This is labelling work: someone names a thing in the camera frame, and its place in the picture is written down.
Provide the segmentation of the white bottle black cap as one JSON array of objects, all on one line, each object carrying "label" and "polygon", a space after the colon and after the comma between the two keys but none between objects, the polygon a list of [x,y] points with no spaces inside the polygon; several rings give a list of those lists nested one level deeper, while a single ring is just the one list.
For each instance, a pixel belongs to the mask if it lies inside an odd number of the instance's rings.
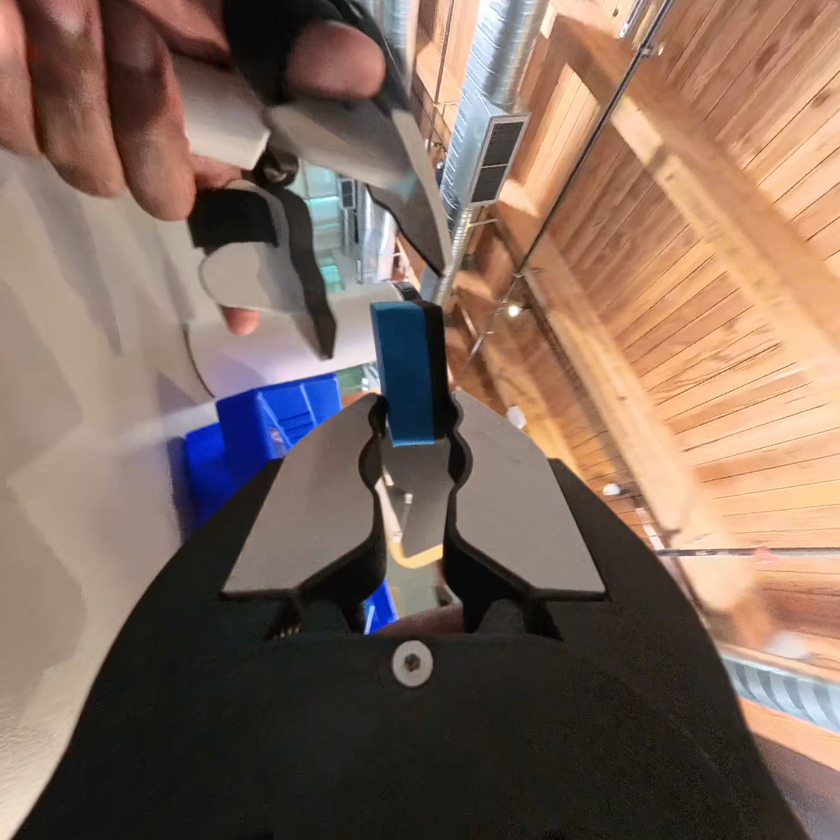
[{"label": "white bottle black cap", "polygon": [[375,362],[370,306],[417,298],[406,283],[385,281],[330,295],[336,322],[331,358],[319,353],[308,314],[264,311],[246,336],[225,322],[194,320],[186,327],[186,345],[206,389],[222,399],[263,385],[275,385],[351,369]]}]

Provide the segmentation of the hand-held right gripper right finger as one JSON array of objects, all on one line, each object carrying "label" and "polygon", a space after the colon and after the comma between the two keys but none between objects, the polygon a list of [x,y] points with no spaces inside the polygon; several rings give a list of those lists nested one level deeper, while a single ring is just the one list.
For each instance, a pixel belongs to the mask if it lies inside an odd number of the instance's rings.
[{"label": "hand-held right gripper right finger", "polygon": [[444,575],[462,601],[597,601],[606,586],[552,466],[531,438],[456,392]]}]

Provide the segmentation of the silver ventilation duct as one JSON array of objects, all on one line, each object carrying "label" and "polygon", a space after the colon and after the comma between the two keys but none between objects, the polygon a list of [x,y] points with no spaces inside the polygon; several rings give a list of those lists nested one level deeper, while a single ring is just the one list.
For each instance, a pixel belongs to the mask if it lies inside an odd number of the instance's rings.
[{"label": "silver ventilation duct", "polygon": [[430,267],[421,276],[421,298],[445,308],[466,253],[480,209],[466,206],[466,189],[481,141],[493,114],[522,113],[520,85],[540,33],[549,2],[480,2],[476,29],[450,136],[440,195],[448,218],[453,265],[442,276]]}]

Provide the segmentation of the blue plastic bin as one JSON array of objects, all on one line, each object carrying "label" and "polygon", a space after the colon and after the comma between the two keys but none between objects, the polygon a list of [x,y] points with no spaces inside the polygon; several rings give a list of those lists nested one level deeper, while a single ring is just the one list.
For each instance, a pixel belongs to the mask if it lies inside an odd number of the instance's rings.
[{"label": "blue plastic bin", "polygon": [[[176,590],[183,602],[274,605],[283,629],[312,622],[316,609],[323,607],[329,615],[341,615],[339,627],[354,632],[341,611],[326,602],[301,614],[293,604],[279,599],[241,602],[222,595],[282,460],[307,434],[348,406],[342,405],[338,376],[323,374],[226,397],[217,403],[214,425],[186,436],[188,476],[203,521],[166,568],[168,574],[177,574]],[[371,631],[368,606],[384,582],[364,604],[363,634]]]}]

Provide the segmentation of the silver vent grille box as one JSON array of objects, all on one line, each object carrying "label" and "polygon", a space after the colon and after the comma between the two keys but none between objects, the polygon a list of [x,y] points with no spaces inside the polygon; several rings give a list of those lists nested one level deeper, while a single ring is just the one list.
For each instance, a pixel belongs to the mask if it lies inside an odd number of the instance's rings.
[{"label": "silver vent grille box", "polygon": [[463,200],[466,206],[487,206],[497,201],[527,132],[530,118],[528,112],[500,112],[489,117],[476,157],[475,170]]}]

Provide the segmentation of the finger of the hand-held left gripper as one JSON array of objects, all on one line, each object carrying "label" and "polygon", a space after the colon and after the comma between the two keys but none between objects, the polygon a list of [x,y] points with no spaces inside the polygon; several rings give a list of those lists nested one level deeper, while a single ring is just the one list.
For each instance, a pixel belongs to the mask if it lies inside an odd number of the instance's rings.
[{"label": "finger of the hand-held left gripper", "polygon": [[453,265],[436,175],[406,98],[298,98],[269,109],[269,146],[364,184],[433,272]]},{"label": "finger of the hand-held left gripper", "polygon": [[297,194],[200,193],[198,248],[199,280],[219,307],[302,317],[317,357],[333,357],[338,325]]}]

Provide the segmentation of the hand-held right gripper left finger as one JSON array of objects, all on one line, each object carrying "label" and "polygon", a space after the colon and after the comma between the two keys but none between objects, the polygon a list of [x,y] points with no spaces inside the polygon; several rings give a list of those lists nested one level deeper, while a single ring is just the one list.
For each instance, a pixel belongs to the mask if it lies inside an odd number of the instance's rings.
[{"label": "hand-held right gripper left finger", "polygon": [[357,633],[383,583],[385,400],[369,394],[331,416],[282,460],[222,595],[236,601],[317,603],[339,609]]}]

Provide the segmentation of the person's left hand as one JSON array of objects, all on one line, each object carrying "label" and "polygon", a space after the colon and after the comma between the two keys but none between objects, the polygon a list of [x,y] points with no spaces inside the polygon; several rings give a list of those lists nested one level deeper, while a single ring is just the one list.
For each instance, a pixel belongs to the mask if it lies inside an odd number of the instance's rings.
[{"label": "person's left hand", "polygon": [[375,96],[376,41],[333,2],[2,1],[1,141],[79,192],[186,220],[243,177],[188,142],[174,57],[243,67],[269,102]]}]

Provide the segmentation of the blue whiteboard eraser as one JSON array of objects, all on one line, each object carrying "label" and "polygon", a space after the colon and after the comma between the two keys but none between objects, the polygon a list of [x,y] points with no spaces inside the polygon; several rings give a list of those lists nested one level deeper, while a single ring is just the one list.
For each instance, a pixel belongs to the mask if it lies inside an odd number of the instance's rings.
[{"label": "blue whiteboard eraser", "polygon": [[435,444],[453,412],[443,310],[421,299],[380,301],[371,304],[371,324],[392,444]]}]

